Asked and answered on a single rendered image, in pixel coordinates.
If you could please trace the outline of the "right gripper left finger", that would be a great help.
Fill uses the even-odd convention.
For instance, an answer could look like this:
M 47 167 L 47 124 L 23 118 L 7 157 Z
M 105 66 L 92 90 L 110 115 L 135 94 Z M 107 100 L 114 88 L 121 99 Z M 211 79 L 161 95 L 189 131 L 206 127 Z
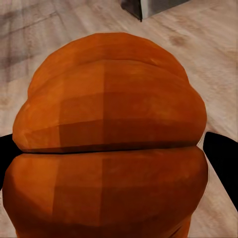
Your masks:
M 12 140 L 12 134 L 0 137 L 0 190 L 3 187 L 6 169 L 12 160 L 22 153 Z

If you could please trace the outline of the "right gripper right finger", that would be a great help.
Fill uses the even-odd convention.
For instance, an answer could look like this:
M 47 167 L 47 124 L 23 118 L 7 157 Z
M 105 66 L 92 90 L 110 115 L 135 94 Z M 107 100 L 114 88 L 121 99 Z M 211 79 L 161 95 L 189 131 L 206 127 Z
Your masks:
M 238 210 L 238 142 L 206 132 L 203 151 Z

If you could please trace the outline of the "pumpkin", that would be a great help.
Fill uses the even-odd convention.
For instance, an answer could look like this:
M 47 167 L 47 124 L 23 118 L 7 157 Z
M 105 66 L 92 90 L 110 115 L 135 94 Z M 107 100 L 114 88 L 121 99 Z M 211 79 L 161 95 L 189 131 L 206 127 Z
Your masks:
M 17 238 L 187 238 L 208 183 L 205 103 L 153 41 L 95 33 L 34 73 L 2 201 Z

